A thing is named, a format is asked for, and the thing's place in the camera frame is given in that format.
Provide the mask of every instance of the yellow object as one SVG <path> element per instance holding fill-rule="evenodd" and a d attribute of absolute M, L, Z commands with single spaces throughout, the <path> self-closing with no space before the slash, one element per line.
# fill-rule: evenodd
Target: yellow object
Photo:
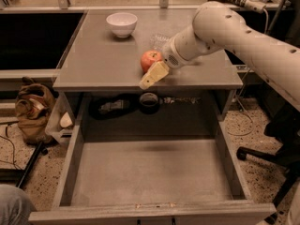
<path fill-rule="evenodd" d="M 60 119 L 60 127 L 67 128 L 73 125 L 72 119 L 70 118 L 68 112 L 65 112 L 65 114 Z"/>
<path fill-rule="evenodd" d="M 164 62 L 154 63 L 140 81 L 141 89 L 145 90 L 169 74 L 170 68 Z"/>

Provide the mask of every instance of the gray table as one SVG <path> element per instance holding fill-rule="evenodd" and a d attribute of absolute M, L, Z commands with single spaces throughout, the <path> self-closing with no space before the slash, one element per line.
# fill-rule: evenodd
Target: gray table
<path fill-rule="evenodd" d="M 127 10 L 137 15 L 131 37 L 117 38 L 106 17 L 120 10 L 90 10 L 54 84 L 63 92 L 138 90 L 143 76 L 140 58 L 152 49 L 154 34 L 171 37 L 187 27 L 194 9 Z M 242 85 L 224 51 L 200 57 L 174 70 L 152 89 L 237 89 Z"/>

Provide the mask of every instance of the person's knee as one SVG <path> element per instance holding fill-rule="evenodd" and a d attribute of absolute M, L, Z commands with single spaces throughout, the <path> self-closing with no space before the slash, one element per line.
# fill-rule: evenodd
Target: person's knee
<path fill-rule="evenodd" d="M 34 210 L 35 207 L 23 190 L 9 185 L 0 185 L 1 224 L 25 224 Z"/>
<path fill-rule="evenodd" d="M 292 204 L 288 213 L 286 225 L 300 224 L 300 183 L 295 185 Z"/>

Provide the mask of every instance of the white bowl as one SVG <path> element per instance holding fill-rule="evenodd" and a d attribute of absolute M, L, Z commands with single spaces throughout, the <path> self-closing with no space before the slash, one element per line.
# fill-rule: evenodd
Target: white bowl
<path fill-rule="evenodd" d="M 138 18 L 132 13 L 117 12 L 106 18 L 112 32 L 119 38 L 127 38 L 137 25 Z"/>

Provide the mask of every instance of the red apple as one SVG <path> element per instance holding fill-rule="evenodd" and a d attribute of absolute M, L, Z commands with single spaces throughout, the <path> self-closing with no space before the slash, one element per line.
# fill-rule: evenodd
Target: red apple
<path fill-rule="evenodd" d="M 142 71 L 146 73 L 154 62 L 161 61 L 161 53 L 155 50 L 144 52 L 141 57 Z"/>

